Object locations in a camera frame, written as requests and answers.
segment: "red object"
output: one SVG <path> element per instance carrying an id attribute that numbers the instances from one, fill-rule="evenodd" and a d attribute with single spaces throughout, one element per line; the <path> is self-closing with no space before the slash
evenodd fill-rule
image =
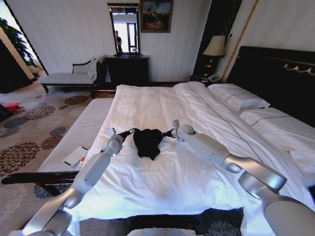
<path id="1" fill-rule="evenodd" d="M 9 111 L 14 112 L 21 108 L 19 105 L 20 105 L 19 102 L 14 102 L 14 103 L 4 104 L 3 106 L 7 108 Z"/>

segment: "black garment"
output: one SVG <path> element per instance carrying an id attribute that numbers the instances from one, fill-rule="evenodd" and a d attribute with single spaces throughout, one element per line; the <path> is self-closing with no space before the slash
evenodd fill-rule
<path id="1" fill-rule="evenodd" d="M 165 136 L 171 137 L 171 131 L 162 133 L 158 129 L 139 130 L 135 128 L 133 140 L 138 148 L 138 155 L 140 157 L 148 156 L 154 161 L 155 157 L 160 153 L 158 145 Z"/>
<path id="2" fill-rule="evenodd" d="M 117 41 L 117 47 L 118 47 L 118 52 L 122 53 L 123 50 L 122 50 L 122 45 L 121 44 L 118 44 L 122 41 L 122 39 L 120 37 L 116 37 L 116 41 Z"/>

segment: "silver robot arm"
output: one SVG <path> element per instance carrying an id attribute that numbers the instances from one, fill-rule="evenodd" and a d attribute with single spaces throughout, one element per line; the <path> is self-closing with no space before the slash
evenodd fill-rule
<path id="1" fill-rule="evenodd" d="M 264 216 L 277 236 L 313 236 L 315 233 L 315 212 L 301 202 L 279 195 L 286 178 L 270 167 L 249 157 L 231 154 L 224 145 L 205 134 L 198 134 L 190 125 L 179 126 L 173 121 L 172 136 L 187 142 L 201 156 L 227 171 L 244 173 L 239 184 L 252 196 L 262 201 Z"/>
<path id="2" fill-rule="evenodd" d="M 95 186 L 110 163 L 110 158 L 117 155 L 127 135 L 116 135 L 114 128 L 109 130 L 101 152 L 94 155 L 75 177 L 73 184 L 62 194 L 51 198 L 27 223 L 22 234 L 29 236 L 62 236 L 71 223 L 72 216 L 63 210 L 78 205 L 84 195 Z"/>

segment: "bed frame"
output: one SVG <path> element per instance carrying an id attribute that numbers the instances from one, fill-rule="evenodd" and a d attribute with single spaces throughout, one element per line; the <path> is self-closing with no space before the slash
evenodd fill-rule
<path id="1" fill-rule="evenodd" d="M 226 82 L 315 127 L 315 52 L 242 46 Z"/>

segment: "white bedsheet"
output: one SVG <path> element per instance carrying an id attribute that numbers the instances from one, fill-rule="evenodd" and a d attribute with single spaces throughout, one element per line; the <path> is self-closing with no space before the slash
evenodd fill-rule
<path id="1" fill-rule="evenodd" d="M 203 84 L 189 82 L 174 88 L 118 86 L 115 99 L 87 160 L 98 153 L 107 130 L 117 132 L 137 127 L 171 129 L 179 119 L 224 144 L 237 156 L 250 156 L 278 170 L 288 178 L 281 193 L 292 196 L 314 210 L 301 174 L 284 152 L 274 149 L 256 131 L 223 105 Z M 199 156 L 187 143 L 164 138 L 154 161 L 139 158 L 132 137 L 99 182 L 74 209 L 73 221 L 87 218 L 112 219 L 141 214 L 198 214 L 212 207 L 244 207 L 245 235 L 272 234 L 260 201 L 238 184 L 232 174 Z"/>

